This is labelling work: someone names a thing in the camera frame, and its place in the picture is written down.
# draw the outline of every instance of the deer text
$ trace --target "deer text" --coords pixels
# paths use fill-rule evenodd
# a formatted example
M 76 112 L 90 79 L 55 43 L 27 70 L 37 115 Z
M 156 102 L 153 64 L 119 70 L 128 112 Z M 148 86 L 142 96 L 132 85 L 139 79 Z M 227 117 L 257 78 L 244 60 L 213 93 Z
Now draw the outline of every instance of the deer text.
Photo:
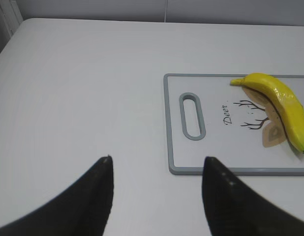
M 223 109 L 223 112 L 224 112 L 223 123 L 225 125 L 231 124 L 232 121 L 231 121 L 230 113 L 229 113 L 229 110 L 227 109 L 227 106 L 222 105 L 222 109 Z

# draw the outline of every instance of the cutting board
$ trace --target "cutting board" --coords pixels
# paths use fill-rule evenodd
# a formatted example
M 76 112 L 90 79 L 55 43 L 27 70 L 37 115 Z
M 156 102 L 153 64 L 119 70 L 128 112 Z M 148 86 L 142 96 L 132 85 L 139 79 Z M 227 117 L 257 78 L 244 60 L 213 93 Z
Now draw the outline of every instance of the cutting board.
M 304 176 L 304 154 L 288 142 L 272 103 L 230 86 L 245 75 L 166 74 L 168 162 L 176 175 L 201 175 L 206 156 L 237 175 Z M 304 76 L 275 75 L 304 106 Z

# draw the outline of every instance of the yellow banana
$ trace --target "yellow banana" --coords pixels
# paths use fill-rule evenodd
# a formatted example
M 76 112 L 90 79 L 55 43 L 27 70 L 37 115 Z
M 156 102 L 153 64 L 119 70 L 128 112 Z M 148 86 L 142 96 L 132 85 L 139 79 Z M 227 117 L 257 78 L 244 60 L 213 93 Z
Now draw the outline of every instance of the yellow banana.
M 262 73 L 232 80 L 231 85 L 247 86 L 267 96 L 280 114 L 289 141 L 304 153 L 304 108 L 289 87 Z

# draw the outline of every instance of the white table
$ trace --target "white table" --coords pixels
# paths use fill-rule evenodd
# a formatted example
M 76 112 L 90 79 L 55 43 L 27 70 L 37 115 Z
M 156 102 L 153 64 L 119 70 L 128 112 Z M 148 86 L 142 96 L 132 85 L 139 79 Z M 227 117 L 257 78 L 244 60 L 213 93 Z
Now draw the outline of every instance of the white table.
M 304 75 L 304 27 L 31 19 L 0 55 L 0 226 L 114 160 L 106 236 L 209 236 L 200 176 L 168 170 L 166 73 Z M 242 177 L 304 220 L 304 177 Z

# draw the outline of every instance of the white cutting board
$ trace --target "white cutting board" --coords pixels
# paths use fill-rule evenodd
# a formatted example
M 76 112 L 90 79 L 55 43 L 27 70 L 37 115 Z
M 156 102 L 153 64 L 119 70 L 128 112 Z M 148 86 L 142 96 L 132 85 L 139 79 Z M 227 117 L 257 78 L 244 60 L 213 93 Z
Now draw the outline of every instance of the white cutting board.
M 286 140 L 271 103 L 257 93 L 249 90 L 245 93 L 242 87 L 230 86 L 233 76 L 168 74 L 164 77 L 171 172 L 200 174 L 204 158 L 215 156 L 241 175 L 304 175 L 304 154 Z M 294 91 L 304 106 L 304 76 L 277 78 Z M 206 135 L 198 141 L 187 138 L 182 131 L 179 97 L 186 92 L 194 93 L 201 102 Z M 198 124 L 195 112 L 186 108 L 185 112 L 186 119 L 192 117 L 187 119 L 187 124 Z

